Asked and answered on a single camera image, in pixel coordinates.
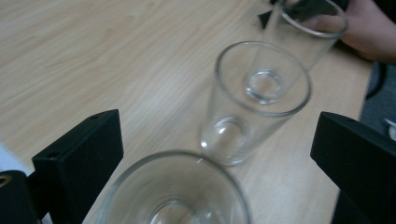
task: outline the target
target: transparent glass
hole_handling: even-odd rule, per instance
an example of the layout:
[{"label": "transparent glass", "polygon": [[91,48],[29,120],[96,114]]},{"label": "transparent glass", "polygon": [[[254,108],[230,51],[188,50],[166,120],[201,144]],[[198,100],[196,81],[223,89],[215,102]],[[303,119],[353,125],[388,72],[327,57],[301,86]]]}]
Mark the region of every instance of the transparent glass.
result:
[{"label": "transparent glass", "polygon": [[205,157],[171,150],[127,169],[101,208],[99,223],[248,224],[248,204],[235,181]]},{"label": "transparent glass", "polygon": [[309,75],[276,46],[247,41],[218,57],[200,144],[209,158],[235,165],[308,102]]},{"label": "transparent glass", "polygon": [[279,0],[263,41],[291,52],[309,70],[346,30],[347,17],[331,0]]}]

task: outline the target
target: clear glass cup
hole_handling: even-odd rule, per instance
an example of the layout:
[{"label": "clear glass cup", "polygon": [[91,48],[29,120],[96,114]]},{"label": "clear glass cup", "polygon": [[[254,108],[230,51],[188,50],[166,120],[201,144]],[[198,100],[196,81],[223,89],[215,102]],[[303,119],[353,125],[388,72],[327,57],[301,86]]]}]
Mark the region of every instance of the clear glass cup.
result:
[{"label": "clear glass cup", "polygon": [[331,0],[279,0],[263,41],[296,56],[309,70],[347,30],[347,16]]},{"label": "clear glass cup", "polygon": [[215,78],[200,144],[206,156],[224,165],[247,159],[307,104],[311,93],[300,61],[259,41],[226,48],[217,59]]},{"label": "clear glass cup", "polygon": [[248,204],[233,178],[200,155],[150,155],[114,183],[99,223],[248,224]]}]

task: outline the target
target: gray carpet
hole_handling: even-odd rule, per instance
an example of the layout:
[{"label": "gray carpet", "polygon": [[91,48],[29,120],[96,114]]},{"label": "gray carpet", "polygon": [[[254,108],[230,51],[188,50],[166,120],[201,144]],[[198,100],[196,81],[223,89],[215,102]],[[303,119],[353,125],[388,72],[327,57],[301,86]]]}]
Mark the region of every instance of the gray carpet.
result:
[{"label": "gray carpet", "polygon": [[[374,64],[368,92],[380,82],[380,65]],[[396,66],[387,65],[383,85],[371,98],[365,101],[361,112],[361,122],[376,131],[389,136],[389,125],[385,119],[396,121]]]}]

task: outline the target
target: glass rim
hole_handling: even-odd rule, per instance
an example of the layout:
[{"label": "glass rim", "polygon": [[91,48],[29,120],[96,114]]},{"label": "glass rim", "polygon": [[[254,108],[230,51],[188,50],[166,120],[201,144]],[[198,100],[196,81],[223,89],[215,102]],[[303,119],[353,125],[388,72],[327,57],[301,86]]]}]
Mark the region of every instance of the glass rim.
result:
[{"label": "glass rim", "polygon": [[279,10],[280,15],[282,15],[282,17],[288,21],[291,25],[293,25],[295,28],[302,30],[306,33],[309,33],[311,35],[314,36],[318,36],[318,37],[323,37],[323,38],[338,38],[341,35],[343,35],[346,31],[347,31],[347,15],[345,14],[344,10],[341,9],[337,4],[335,4],[333,1],[330,0],[323,0],[325,2],[327,2],[328,4],[332,5],[336,11],[339,13],[340,16],[342,16],[342,18],[344,19],[344,28],[341,29],[340,31],[337,32],[332,32],[332,33],[325,33],[325,32],[320,32],[320,31],[314,31],[311,29],[308,29],[304,26],[302,26],[299,22],[295,21],[294,19],[292,19],[283,9],[283,3],[286,0],[279,0],[279,2],[277,3],[278,7],[277,10]]},{"label": "glass rim", "polygon": [[194,153],[191,151],[188,151],[186,149],[171,149],[171,150],[166,150],[166,151],[161,151],[157,152],[151,155],[148,155],[147,157],[137,161],[130,167],[128,167],[122,174],[117,177],[117,179],[114,181],[114,183],[111,185],[110,189],[108,190],[105,200],[101,205],[101,208],[99,209],[99,215],[98,215],[98,221],[99,223],[104,223],[103,221],[108,215],[108,207],[111,205],[113,202],[114,195],[117,193],[118,189],[120,188],[120,185],[135,171],[137,171],[140,167],[144,166],[145,164],[150,163],[151,161],[157,161],[159,159],[163,158],[168,158],[168,157],[174,157],[174,156],[183,156],[183,157],[190,157],[190,158],[195,158],[199,160],[204,160],[207,162],[206,165],[210,165],[215,168],[215,170],[219,171],[226,179],[227,183],[231,185],[231,187],[235,190],[237,193],[237,196],[240,198],[240,203],[242,208],[244,209],[244,212],[246,214],[246,222],[247,224],[251,224],[251,214],[250,214],[250,209],[248,206],[247,202],[247,197],[245,196],[245,193],[239,188],[238,183],[234,180],[234,178],[225,171],[225,169],[215,163],[214,161],[210,160],[207,156]]},{"label": "glass rim", "polygon": [[[236,97],[234,97],[233,93],[227,88],[227,86],[224,84],[222,77],[221,77],[221,71],[220,71],[220,63],[222,61],[223,56],[230,50],[233,49],[237,46],[240,45],[260,45],[260,46],[264,46],[267,47],[269,49],[273,49],[276,50],[278,52],[281,52],[282,54],[286,54],[290,59],[292,59],[293,61],[295,61],[301,68],[301,70],[303,71],[303,75],[306,79],[307,82],[307,92],[306,95],[304,97],[304,99],[297,105],[295,106],[293,109],[289,110],[289,111],[285,111],[285,112],[269,112],[269,111],[262,111],[256,108],[253,108],[249,105],[247,105],[246,103],[244,103],[243,101],[237,99]],[[225,48],[220,55],[218,56],[217,60],[216,60],[216,67],[215,67],[215,77],[216,77],[216,82],[219,85],[219,87],[226,92],[227,96],[233,101],[235,102],[237,105],[242,106],[243,108],[245,108],[246,110],[257,114],[261,117],[271,117],[271,118],[283,118],[283,117],[287,117],[290,115],[294,115],[297,112],[299,112],[301,109],[303,109],[303,107],[308,103],[310,97],[311,97],[311,91],[312,91],[312,81],[311,78],[309,76],[308,70],[307,68],[302,64],[302,62],[300,62],[300,60],[298,60],[294,55],[292,55],[291,53],[289,53],[288,51],[275,46],[273,44],[267,43],[267,42],[263,42],[263,41],[243,41],[243,42],[238,42],[235,44],[230,45],[229,47]]]}]

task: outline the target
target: table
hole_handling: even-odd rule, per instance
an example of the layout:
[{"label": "table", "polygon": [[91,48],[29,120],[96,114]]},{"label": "table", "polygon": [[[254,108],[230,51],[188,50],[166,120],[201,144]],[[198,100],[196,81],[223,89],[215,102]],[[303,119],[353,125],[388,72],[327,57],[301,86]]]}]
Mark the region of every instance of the table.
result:
[{"label": "table", "polygon": [[[30,159],[90,115],[120,110],[127,167],[171,148],[199,151],[214,61],[260,40],[261,0],[4,0],[0,142]],[[371,64],[332,49],[311,70],[312,99],[246,163],[227,168],[254,223],[329,223],[337,187],[309,157],[320,111],[358,119]]]}]

